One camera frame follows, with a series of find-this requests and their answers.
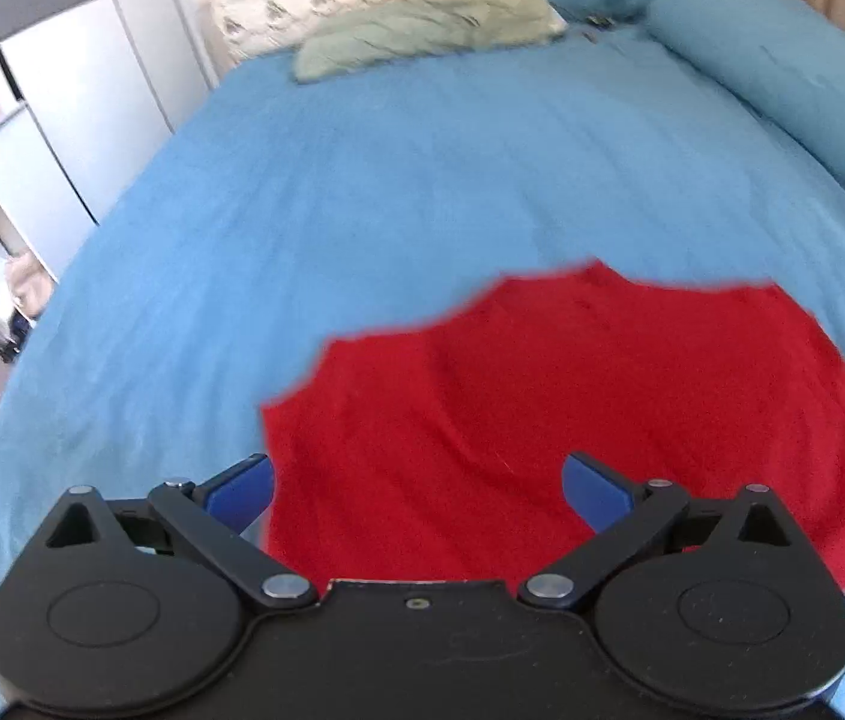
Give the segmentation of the green pillow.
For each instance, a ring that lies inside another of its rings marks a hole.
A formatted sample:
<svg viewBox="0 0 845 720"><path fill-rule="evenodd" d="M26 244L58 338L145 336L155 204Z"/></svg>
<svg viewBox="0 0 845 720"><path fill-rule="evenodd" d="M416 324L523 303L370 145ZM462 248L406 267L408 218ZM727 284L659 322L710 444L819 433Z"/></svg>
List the green pillow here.
<svg viewBox="0 0 845 720"><path fill-rule="evenodd" d="M548 44L567 23L548 0L390 0L331 16L295 51L299 83L393 60Z"/></svg>

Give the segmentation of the blue bed sheet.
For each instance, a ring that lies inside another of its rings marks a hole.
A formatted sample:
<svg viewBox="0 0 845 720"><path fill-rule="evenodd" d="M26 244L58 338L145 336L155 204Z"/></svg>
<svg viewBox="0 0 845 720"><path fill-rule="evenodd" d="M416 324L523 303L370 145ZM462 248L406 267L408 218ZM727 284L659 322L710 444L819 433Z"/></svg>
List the blue bed sheet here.
<svg viewBox="0 0 845 720"><path fill-rule="evenodd" d="M845 188L639 26L299 85L231 71L74 257L0 401L0 582L64 489L262 447L325 340L504 273L772 280L845 359Z"/></svg>

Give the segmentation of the red garment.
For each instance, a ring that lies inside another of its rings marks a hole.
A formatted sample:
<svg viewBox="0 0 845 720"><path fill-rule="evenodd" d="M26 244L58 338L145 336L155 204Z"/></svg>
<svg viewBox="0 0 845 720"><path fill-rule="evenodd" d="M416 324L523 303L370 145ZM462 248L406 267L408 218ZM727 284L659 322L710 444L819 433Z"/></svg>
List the red garment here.
<svg viewBox="0 0 845 720"><path fill-rule="evenodd" d="M562 494L574 452L699 497L766 484L845 585L845 364L772 284L509 278L333 341L263 424L268 553L320 585L522 582L592 536Z"/></svg>

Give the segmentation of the white wardrobe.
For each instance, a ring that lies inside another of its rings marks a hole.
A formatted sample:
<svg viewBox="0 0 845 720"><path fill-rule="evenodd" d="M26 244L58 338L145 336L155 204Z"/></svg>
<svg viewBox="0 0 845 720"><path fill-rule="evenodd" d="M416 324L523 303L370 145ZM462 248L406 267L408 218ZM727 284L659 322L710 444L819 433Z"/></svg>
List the white wardrobe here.
<svg viewBox="0 0 845 720"><path fill-rule="evenodd" d="M24 106L0 133L0 202L59 277L211 76L180 0L0 0L0 62Z"/></svg>

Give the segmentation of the rolled teal duvet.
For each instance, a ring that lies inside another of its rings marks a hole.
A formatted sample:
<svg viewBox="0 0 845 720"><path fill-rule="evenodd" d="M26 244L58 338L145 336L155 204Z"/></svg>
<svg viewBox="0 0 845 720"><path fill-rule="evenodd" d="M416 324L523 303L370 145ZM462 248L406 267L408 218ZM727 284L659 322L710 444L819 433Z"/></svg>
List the rolled teal duvet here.
<svg viewBox="0 0 845 720"><path fill-rule="evenodd" d="M804 0L652 0L644 26L845 187L845 31Z"/></svg>

